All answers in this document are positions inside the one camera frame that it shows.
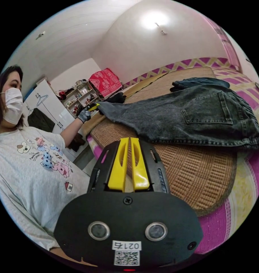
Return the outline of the person's left hand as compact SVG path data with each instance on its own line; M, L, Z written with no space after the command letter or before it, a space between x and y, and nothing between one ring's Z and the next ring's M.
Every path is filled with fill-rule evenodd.
M84 108L77 116L77 119L79 119L82 124L89 121L91 119L91 113L87 108Z

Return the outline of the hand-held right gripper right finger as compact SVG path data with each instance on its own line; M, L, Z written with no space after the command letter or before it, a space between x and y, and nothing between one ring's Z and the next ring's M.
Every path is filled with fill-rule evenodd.
M144 157L138 138L130 138L132 160L132 182L134 192L149 189L150 183L146 171Z

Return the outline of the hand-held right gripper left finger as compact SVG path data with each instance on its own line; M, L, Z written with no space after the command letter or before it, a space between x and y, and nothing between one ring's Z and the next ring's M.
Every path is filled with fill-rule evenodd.
M108 188L112 191L124 192L127 175L127 160L129 137L115 142L114 162L108 181Z

